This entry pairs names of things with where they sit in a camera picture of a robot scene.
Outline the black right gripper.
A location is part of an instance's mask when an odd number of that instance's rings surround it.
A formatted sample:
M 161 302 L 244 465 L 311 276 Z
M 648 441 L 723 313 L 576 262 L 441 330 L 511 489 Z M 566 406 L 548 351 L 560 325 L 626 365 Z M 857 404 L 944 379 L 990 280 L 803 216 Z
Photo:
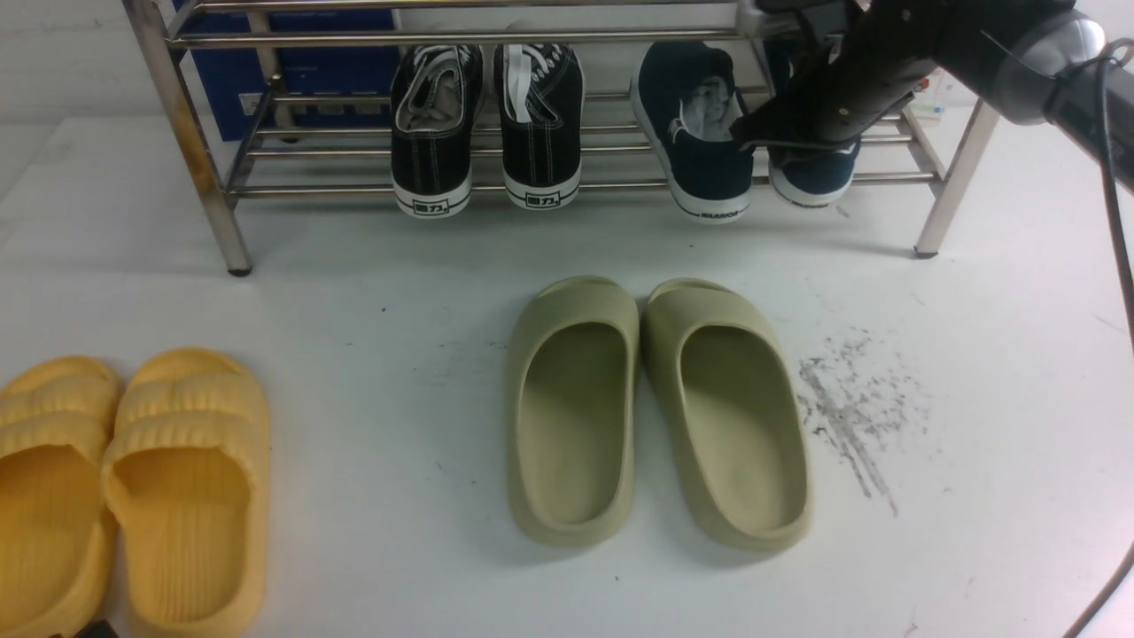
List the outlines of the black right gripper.
M 733 124 L 733 141 L 765 148 L 840 148 L 936 69 L 933 52 L 951 1 L 741 1 L 737 31 L 785 34 L 796 26 L 804 63 L 764 105 Z

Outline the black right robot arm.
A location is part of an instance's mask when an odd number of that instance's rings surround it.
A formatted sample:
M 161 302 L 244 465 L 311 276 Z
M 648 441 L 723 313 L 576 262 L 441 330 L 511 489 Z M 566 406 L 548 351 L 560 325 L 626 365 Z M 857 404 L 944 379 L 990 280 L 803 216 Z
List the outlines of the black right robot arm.
M 1131 73 L 1073 1 L 760 1 L 807 44 L 786 90 L 733 125 L 741 144 L 840 148 L 943 69 L 1005 120 L 1049 122 L 1131 186 Z

